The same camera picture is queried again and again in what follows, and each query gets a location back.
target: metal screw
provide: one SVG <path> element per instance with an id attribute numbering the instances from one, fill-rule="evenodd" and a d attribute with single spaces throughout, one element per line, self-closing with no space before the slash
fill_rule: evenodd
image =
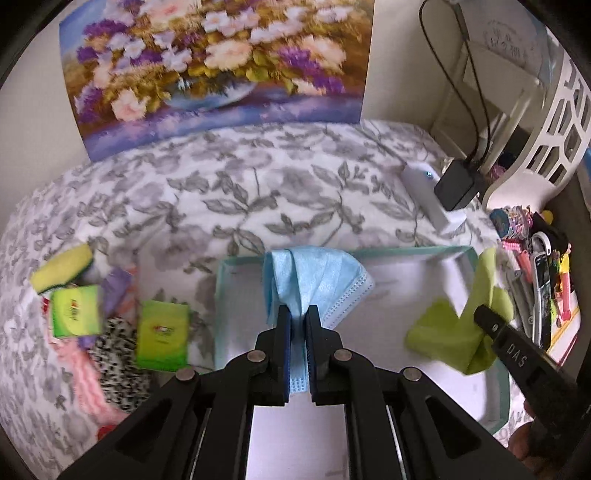
<path id="1" fill-rule="evenodd" d="M 344 348 L 337 350 L 335 352 L 335 358 L 339 361 L 339 362 L 348 362 L 349 360 L 351 360 L 353 358 L 353 354 L 351 352 L 349 352 L 348 350 L 345 350 Z"/>
<path id="2" fill-rule="evenodd" d="M 411 382 L 418 382 L 419 380 L 421 380 L 421 377 L 423 376 L 423 372 L 421 372 L 418 368 L 414 367 L 405 368 L 402 374 L 404 375 L 404 378 L 410 380 Z"/>
<path id="3" fill-rule="evenodd" d="M 181 382 L 188 382 L 195 376 L 195 370 L 193 370 L 192 367 L 179 368 L 175 372 L 174 376 L 177 377 L 177 380 L 180 380 Z"/>
<path id="4" fill-rule="evenodd" d="M 265 352 L 262 350 L 251 350 L 246 356 L 246 358 L 255 364 L 262 362 L 266 357 Z"/>

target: white wall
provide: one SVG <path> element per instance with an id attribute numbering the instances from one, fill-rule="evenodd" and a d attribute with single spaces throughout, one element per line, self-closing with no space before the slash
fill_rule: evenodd
<path id="1" fill-rule="evenodd" d="M 59 21 L 74 0 L 27 47 L 0 90 L 0 232 L 14 205 L 36 187 L 88 161 L 66 95 L 59 55 Z M 364 118 L 430 128 L 445 79 L 423 39 L 421 0 L 376 0 Z M 427 29 L 448 68 L 460 38 L 441 0 L 425 11 Z"/>

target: human hand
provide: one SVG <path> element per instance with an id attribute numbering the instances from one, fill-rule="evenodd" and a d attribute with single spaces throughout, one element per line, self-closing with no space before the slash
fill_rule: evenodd
<path id="1" fill-rule="evenodd" d="M 531 411 L 530 404 L 525 402 L 525 411 L 533 418 L 534 412 Z M 530 429 L 531 422 L 519 427 L 513 432 L 509 439 L 509 451 L 517 457 L 527 468 L 529 468 L 538 480 L 553 480 L 558 473 L 559 468 L 548 459 L 530 455 Z"/>

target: floral tablecloth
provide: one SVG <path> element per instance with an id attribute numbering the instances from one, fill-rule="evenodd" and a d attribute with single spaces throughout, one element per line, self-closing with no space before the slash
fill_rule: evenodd
<path id="1" fill-rule="evenodd" d="M 368 247 L 497 243 L 480 206 L 439 235 L 404 190 L 406 162 L 438 164 L 440 147 L 406 124 L 269 124 L 202 132 L 68 171 L 25 198 L 0 241 L 0 423 L 40 479 L 96 441 L 72 373 L 48 347 L 30 274 L 80 242 L 99 268 L 135 254 L 142 299 L 186 301 L 190 362 L 213 368 L 217 260 L 290 245 Z M 512 384 L 506 443 L 525 420 Z"/>

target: tray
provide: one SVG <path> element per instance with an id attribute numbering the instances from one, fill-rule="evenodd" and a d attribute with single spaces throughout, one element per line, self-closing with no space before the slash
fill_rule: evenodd
<path id="1" fill-rule="evenodd" d="M 462 311 L 476 252 L 471 247 L 425 247 L 351 254 L 373 276 L 375 288 L 336 328 L 345 348 L 365 355 L 377 367 L 420 368 L 488 432 L 496 433 L 509 419 L 510 404 L 509 375 L 500 361 L 486 372 L 465 376 L 404 347 L 406 331 L 435 299 L 447 297 Z M 268 329 L 261 267 L 260 257 L 220 264 L 216 368 L 251 350 L 257 334 Z M 345 479 L 346 452 L 343 408 L 315 407 L 309 394 L 292 395 L 286 408 L 255 408 L 247 478 Z"/>

